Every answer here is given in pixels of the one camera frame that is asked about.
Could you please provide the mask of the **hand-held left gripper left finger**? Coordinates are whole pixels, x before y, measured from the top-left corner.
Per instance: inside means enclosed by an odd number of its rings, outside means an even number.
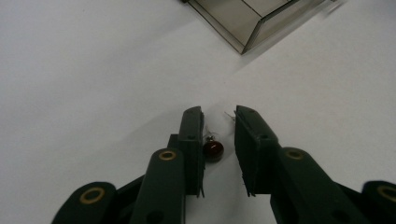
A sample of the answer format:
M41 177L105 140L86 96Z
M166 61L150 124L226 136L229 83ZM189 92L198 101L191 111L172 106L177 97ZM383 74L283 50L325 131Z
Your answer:
M180 150L184 156L186 194L205 195L203 178L205 158L203 155L204 113L200 106L183 112L179 132L170 135L167 146Z

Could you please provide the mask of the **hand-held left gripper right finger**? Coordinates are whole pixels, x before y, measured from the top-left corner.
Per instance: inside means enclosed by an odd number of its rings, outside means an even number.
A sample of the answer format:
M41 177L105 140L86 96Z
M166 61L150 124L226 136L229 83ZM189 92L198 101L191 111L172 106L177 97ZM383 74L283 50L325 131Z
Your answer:
M234 113L234 148L247 195L270 194L278 138L256 110L238 105Z

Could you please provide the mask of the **red bead earring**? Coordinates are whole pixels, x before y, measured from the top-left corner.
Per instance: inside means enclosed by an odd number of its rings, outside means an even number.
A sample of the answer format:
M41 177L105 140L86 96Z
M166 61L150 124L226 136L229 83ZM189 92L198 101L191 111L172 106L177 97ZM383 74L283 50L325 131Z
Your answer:
M219 162L226 155L233 136L235 115L223 111L220 118L205 119L203 153L207 162Z

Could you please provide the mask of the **smoky transparent storage box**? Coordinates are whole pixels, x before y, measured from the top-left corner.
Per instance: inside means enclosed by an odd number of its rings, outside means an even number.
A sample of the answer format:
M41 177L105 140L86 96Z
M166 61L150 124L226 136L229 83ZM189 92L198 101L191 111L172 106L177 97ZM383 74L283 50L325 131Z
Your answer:
M238 53L285 34L325 0L180 0L193 7Z

